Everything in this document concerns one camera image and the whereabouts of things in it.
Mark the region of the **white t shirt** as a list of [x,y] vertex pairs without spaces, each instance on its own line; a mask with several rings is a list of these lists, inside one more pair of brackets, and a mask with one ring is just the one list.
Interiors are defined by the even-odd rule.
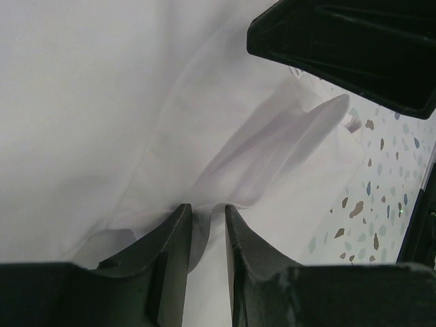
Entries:
[[2,1],[1,261],[92,266],[196,212],[184,326],[231,324],[223,208],[297,258],[362,164],[349,97],[246,50],[269,1]]

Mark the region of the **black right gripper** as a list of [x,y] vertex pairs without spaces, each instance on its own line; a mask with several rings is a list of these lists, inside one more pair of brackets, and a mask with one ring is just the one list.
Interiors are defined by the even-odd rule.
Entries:
[[279,1],[247,51],[418,119],[435,110],[434,1]]

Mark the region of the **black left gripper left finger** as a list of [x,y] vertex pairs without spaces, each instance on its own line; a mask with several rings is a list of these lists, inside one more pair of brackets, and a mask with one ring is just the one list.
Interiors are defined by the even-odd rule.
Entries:
[[69,262],[1,266],[2,326],[180,326],[193,213],[161,225],[93,270]]

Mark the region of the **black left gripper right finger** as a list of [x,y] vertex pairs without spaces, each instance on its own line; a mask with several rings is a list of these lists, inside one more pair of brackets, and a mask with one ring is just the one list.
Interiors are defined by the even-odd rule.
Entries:
[[233,326],[434,326],[435,272],[421,264],[304,266],[225,208]]

